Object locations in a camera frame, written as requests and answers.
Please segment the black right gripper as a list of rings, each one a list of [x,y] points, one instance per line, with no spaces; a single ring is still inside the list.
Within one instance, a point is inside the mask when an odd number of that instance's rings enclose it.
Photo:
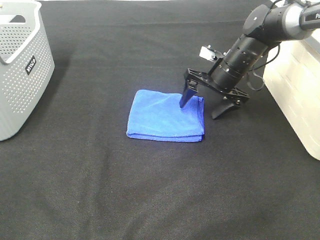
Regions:
[[[180,108],[183,108],[187,102],[198,93],[198,84],[203,85],[210,90],[213,90],[220,96],[226,97],[223,99],[218,106],[212,111],[211,117],[213,120],[218,119],[223,114],[233,110],[237,110],[241,107],[242,103],[247,102],[250,96],[240,90],[237,87],[233,87],[231,90],[223,90],[220,88],[206,72],[200,72],[188,68],[184,73],[184,89],[182,97],[179,102]]]

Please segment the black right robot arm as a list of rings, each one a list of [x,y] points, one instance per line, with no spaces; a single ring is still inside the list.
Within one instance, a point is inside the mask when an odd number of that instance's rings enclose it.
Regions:
[[[213,62],[208,72],[187,69],[179,105],[183,108],[201,84],[219,93],[222,100],[211,113],[213,119],[239,108],[250,97],[236,87],[254,64],[283,41],[303,40],[320,27],[320,5],[288,0],[281,7],[256,7],[245,20],[241,36],[227,53],[207,47]]]

